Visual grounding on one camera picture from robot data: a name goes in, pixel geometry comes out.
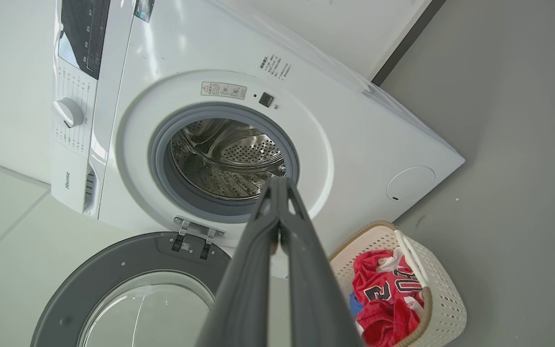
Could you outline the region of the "white round program dial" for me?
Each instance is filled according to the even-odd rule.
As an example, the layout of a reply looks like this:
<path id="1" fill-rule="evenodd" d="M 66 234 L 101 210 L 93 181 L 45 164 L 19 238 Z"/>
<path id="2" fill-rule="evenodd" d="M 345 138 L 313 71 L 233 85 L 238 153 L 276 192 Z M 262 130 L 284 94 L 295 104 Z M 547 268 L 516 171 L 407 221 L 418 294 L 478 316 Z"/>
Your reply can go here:
<path id="1" fill-rule="evenodd" d="M 57 114 L 59 114 L 60 123 L 67 128 L 74 128 L 82 125 L 84 121 L 83 110 L 79 105 L 68 97 L 64 97 L 53 102 Z"/>

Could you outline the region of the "metal door hinge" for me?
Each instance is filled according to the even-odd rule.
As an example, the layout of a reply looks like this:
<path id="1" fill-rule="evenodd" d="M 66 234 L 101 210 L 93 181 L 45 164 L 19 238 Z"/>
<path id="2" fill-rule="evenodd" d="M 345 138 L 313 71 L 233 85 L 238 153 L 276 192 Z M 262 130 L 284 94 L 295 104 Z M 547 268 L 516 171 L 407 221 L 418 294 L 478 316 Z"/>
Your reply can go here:
<path id="1" fill-rule="evenodd" d="M 171 250 L 181 251 L 183 249 L 192 253 L 191 246 L 188 246 L 187 248 L 184 247 L 185 244 L 189 244 L 189 242 L 185 241 L 187 235 L 192 235 L 199 239 L 203 239 L 202 251 L 200 251 L 199 256 L 203 261 L 206 261 L 210 254 L 214 254 L 214 251 L 211 250 L 211 245 L 214 244 L 216 237 L 222 237 L 225 235 L 225 232 L 222 230 L 198 224 L 180 216 L 175 216 L 172 221 L 179 227 L 179 230 L 176 232 L 176 235 L 170 239 L 170 242 L 172 243 Z"/>

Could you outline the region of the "red basketball jersey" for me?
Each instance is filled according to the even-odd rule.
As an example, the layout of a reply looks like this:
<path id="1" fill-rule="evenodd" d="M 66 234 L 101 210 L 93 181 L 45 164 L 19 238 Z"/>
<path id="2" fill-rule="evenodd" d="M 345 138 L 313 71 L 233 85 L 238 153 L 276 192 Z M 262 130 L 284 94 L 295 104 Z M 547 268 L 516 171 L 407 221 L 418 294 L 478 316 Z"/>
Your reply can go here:
<path id="1" fill-rule="evenodd" d="M 367 347 L 394 347 L 424 314 L 423 287 L 401 248 L 367 251 L 353 261 L 352 292 L 364 306 L 356 327 Z"/>

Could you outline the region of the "stainless steel washer drum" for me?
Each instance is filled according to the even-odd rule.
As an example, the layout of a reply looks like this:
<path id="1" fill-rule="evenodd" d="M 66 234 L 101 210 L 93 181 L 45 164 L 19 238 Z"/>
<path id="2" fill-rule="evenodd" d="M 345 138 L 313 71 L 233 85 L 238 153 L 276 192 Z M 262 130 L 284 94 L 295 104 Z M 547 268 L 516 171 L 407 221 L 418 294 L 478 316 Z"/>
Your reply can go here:
<path id="1" fill-rule="evenodd" d="M 170 149 L 183 178 L 221 200 L 255 199 L 269 178 L 287 174 L 276 143 L 241 121 L 195 121 L 172 136 Z"/>

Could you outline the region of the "blue cloth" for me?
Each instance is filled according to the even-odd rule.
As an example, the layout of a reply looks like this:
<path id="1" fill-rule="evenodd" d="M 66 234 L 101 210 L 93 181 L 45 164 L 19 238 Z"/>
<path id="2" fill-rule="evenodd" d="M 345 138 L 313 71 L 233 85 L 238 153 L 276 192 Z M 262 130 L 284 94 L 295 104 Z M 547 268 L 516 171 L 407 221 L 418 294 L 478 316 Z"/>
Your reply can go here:
<path id="1" fill-rule="evenodd" d="M 351 292 L 349 294 L 348 303 L 349 303 L 350 312 L 356 321 L 357 316 L 363 310 L 364 306 L 357 300 L 357 296 L 354 292 Z"/>

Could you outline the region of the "white detergent drawer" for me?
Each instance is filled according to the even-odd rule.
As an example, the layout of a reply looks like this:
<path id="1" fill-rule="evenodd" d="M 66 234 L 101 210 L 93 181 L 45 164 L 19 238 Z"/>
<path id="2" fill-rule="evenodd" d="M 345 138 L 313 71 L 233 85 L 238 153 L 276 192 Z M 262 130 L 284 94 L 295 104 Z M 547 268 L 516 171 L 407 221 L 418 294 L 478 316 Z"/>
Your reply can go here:
<path id="1" fill-rule="evenodd" d="M 53 160 L 51 193 L 73 211 L 97 219 L 100 184 L 87 160 L 77 155 Z"/>

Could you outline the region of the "dark label sticker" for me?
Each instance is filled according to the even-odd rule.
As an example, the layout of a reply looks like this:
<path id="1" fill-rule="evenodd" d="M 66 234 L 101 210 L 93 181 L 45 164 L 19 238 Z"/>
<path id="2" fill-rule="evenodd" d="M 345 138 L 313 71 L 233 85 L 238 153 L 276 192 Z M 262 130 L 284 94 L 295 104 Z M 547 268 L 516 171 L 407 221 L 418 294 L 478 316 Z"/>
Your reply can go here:
<path id="1" fill-rule="evenodd" d="M 134 16 L 149 23 L 155 2 L 156 0 L 136 0 Z"/>

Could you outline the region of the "black control display panel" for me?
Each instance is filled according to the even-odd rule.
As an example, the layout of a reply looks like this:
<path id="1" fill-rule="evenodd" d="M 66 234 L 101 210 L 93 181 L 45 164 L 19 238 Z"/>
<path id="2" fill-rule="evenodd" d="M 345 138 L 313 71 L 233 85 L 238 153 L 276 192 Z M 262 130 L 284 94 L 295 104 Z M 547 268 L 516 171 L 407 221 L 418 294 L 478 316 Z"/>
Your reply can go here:
<path id="1" fill-rule="evenodd" d="M 110 0 L 61 0 L 58 56 L 99 79 Z"/>

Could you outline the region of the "cream perforated laundry basket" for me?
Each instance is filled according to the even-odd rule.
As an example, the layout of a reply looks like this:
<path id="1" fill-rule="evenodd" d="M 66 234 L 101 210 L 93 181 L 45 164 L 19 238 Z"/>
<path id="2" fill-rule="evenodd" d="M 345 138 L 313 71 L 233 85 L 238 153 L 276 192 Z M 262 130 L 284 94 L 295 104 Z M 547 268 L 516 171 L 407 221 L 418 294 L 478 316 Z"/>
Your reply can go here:
<path id="1" fill-rule="evenodd" d="M 401 248 L 423 287 L 423 316 L 414 333 L 394 347 L 444 347 L 463 333 L 467 314 L 465 305 L 432 251 L 414 241 L 394 224 L 378 220 L 349 237 L 330 255 L 330 263 L 348 302 L 354 277 L 353 261 L 367 251 Z"/>

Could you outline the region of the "white warning sticker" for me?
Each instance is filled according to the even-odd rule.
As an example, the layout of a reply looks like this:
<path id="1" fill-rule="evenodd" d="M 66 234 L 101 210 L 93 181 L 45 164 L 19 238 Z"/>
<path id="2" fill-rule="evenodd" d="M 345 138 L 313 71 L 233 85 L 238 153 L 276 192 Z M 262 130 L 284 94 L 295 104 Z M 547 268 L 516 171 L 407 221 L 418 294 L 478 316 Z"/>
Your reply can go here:
<path id="1" fill-rule="evenodd" d="M 203 81 L 201 86 L 202 96 L 231 97 L 243 100 L 247 93 L 247 87 L 222 82 Z"/>

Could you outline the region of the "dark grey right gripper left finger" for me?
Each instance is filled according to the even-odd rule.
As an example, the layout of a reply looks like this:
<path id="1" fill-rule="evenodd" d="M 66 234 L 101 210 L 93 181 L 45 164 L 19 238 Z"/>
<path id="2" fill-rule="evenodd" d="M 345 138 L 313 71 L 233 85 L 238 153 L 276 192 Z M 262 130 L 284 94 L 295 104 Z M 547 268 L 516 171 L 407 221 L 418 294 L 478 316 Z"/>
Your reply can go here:
<path id="1" fill-rule="evenodd" d="M 252 209 L 196 347 L 266 347 L 270 259 L 278 236 L 278 184 L 271 178 Z"/>

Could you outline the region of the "white front-load washing machine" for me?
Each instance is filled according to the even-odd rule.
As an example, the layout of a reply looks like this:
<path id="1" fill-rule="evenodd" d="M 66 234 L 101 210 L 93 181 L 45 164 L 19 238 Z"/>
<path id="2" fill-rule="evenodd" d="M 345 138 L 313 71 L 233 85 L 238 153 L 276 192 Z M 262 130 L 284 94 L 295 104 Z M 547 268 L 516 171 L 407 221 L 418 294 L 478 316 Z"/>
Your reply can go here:
<path id="1" fill-rule="evenodd" d="M 394 221 L 418 202 L 387 197 L 395 175 L 429 167 L 436 187 L 464 163 L 392 96 L 244 1 L 156 0 L 146 23 L 134 16 L 136 0 L 110 0 L 97 80 L 58 56 L 61 0 L 53 2 L 53 101 L 73 99 L 84 121 L 67 128 L 53 106 L 52 161 L 77 155 L 99 177 L 97 219 L 83 216 L 116 233 L 95 236 L 97 246 L 176 233 L 180 216 L 224 231 L 214 244 L 233 254 L 248 218 L 202 219 L 152 175 L 154 132 L 191 105 L 245 106 L 286 132 L 300 161 L 294 182 L 325 251 L 361 223 Z M 203 81 L 245 86 L 245 99 L 202 96 Z M 259 103 L 262 93 L 275 97 L 270 107 Z"/>

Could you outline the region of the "round white filter cover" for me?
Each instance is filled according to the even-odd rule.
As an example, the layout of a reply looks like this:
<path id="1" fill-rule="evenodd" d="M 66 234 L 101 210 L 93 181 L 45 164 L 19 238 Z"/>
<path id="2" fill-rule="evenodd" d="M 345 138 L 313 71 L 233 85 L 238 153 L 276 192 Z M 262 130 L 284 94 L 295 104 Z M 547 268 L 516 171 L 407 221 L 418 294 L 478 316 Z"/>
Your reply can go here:
<path id="1" fill-rule="evenodd" d="M 388 182 L 387 197 L 397 202 L 414 202 L 427 195 L 435 182 L 436 174 L 429 167 L 410 167 Z"/>

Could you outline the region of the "dark round washer door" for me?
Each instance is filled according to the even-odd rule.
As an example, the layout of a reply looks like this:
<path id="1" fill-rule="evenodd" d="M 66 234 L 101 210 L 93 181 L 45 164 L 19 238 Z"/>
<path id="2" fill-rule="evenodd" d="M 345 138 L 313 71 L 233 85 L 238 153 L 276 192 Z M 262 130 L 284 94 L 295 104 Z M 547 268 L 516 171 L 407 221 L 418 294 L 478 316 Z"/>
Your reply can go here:
<path id="1" fill-rule="evenodd" d="M 77 347 L 90 315 L 117 286 L 157 271 L 189 275 L 213 295 L 231 261 L 222 248 L 192 234 L 174 250 L 176 233 L 154 232 L 110 245 L 83 262 L 49 299 L 34 330 L 31 347 Z"/>

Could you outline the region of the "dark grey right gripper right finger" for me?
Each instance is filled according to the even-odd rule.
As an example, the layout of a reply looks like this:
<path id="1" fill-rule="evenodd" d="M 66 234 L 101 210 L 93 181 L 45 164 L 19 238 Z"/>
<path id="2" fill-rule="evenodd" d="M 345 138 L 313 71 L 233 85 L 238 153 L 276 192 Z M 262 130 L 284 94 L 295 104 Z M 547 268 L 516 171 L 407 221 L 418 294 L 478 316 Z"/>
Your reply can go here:
<path id="1" fill-rule="evenodd" d="M 291 179 L 277 181 L 280 247 L 289 258 L 292 347 L 364 347 Z"/>

